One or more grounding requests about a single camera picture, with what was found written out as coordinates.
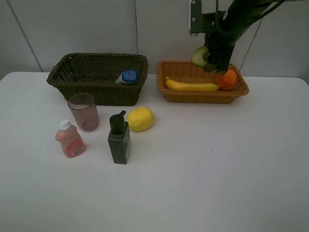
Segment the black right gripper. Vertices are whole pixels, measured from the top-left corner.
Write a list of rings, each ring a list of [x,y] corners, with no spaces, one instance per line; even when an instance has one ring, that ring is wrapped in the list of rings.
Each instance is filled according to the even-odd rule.
[[[217,74],[226,74],[238,33],[205,34],[204,39],[204,44],[209,50],[204,54],[204,71],[212,72],[217,69]]]

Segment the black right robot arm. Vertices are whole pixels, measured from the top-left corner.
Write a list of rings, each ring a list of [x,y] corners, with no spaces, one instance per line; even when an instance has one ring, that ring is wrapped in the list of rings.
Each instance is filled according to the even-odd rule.
[[[226,12],[219,11],[216,1],[211,15],[210,28],[205,31],[205,46],[209,53],[204,55],[207,64],[204,71],[227,72],[236,42],[256,21],[278,8],[282,0],[234,0]]]

